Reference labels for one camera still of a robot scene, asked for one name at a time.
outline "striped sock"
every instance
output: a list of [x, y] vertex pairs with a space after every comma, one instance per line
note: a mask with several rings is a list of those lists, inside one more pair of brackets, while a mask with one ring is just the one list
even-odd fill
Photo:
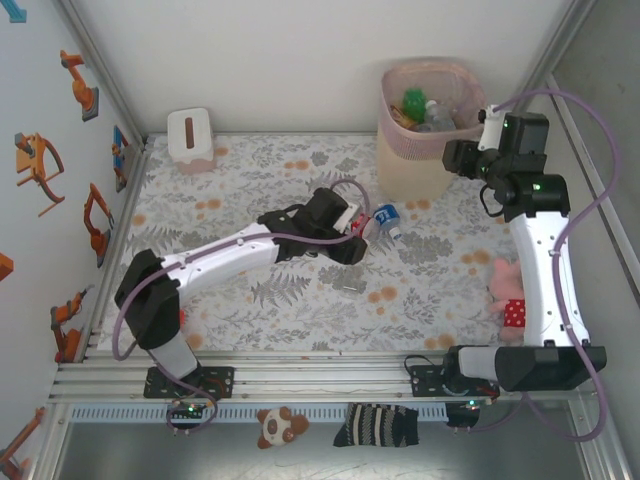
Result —
[[333, 441], [334, 447], [407, 447], [417, 444], [417, 410], [367, 403], [349, 404], [347, 420]]

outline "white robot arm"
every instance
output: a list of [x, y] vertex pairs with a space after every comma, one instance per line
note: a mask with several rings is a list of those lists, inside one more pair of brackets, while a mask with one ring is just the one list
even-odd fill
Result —
[[556, 238], [568, 223], [569, 198], [564, 179], [544, 174], [549, 123], [540, 114], [494, 112], [480, 115], [485, 128], [479, 142], [454, 140], [443, 156], [445, 168], [482, 179], [481, 190], [494, 190], [503, 206], [520, 258], [526, 301], [524, 346], [454, 347], [445, 358], [445, 377], [464, 389], [467, 379], [481, 378], [506, 390], [571, 389], [588, 374], [567, 334], [553, 285], [552, 257], [560, 254], [562, 292], [570, 326], [586, 347], [596, 369], [606, 364], [602, 347], [590, 346], [576, 300], [568, 245], [554, 252]]
[[[358, 213], [357, 205], [331, 189], [319, 188], [306, 205], [266, 213], [238, 233], [194, 250], [164, 257], [144, 250], [133, 258], [116, 292], [116, 304], [122, 308], [131, 292], [152, 274], [180, 265], [145, 287], [134, 298], [125, 318], [142, 349], [173, 377], [195, 386], [200, 381], [200, 369], [180, 332], [180, 305], [203, 288], [242, 271], [305, 254], [322, 253], [345, 265], [358, 263], [367, 249], [361, 238], [354, 236], [326, 244], [344, 237]], [[324, 241], [325, 245], [274, 238], [274, 234]]]

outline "patterned mat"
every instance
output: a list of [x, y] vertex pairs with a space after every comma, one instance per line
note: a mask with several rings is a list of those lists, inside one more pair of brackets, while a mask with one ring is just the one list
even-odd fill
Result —
[[[357, 179], [374, 205], [386, 203], [372, 136], [218, 136], [215, 143], [218, 168], [184, 176], [169, 157], [166, 136], [149, 139], [116, 285], [143, 249], [162, 255], [199, 247], [264, 212], [306, 203], [316, 188], [339, 178]], [[303, 257], [203, 290], [183, 306], [189, 344], [196, 350], [402, 351], [497, 343], [501, 320], [487, 312], [487, 284], [492, 258], [514, 258], [515, 245], [502, 220], [482, 210], [480, 187], [458, 178], [437, 201], [396, 204], [402, 239], [380, 236], [359, 265]], [[359, 201], [355, 189], [339, 193]], [[345, 281], [362, 293], [343, 293]], [[111, 346], [116, 315], [111, 301], [101, 350]], [[131, 341], [128, 330], [121, 340], [123, 347]]]

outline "green item in basket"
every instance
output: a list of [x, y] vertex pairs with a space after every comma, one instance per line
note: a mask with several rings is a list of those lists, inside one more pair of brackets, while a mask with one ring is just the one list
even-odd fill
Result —
[[408, 88], [402, 99], [402, 111], [414, 122], [424, 123], [425, 103], [427, 97], [420, 88]]

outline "stuffed animal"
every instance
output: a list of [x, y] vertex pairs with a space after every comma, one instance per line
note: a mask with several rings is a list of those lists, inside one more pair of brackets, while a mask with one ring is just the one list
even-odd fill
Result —
[[500, 330], [500, 339], [508, 343], [516, 342], [524, 336], [526, 313], [520, 262], [510, 264], [504, 258], [496, 258], [493, 268], [489, 292], [496, 301], [489, 305], [489, 311], [504, 312], [504, 326]]
[[287, 407], [260, 410], [258, 421], [262, 424], [262, 435], [258, 439], [261, 449], [291, 443], [309, 428], [309, 420], [304, 415], [291, 415]]

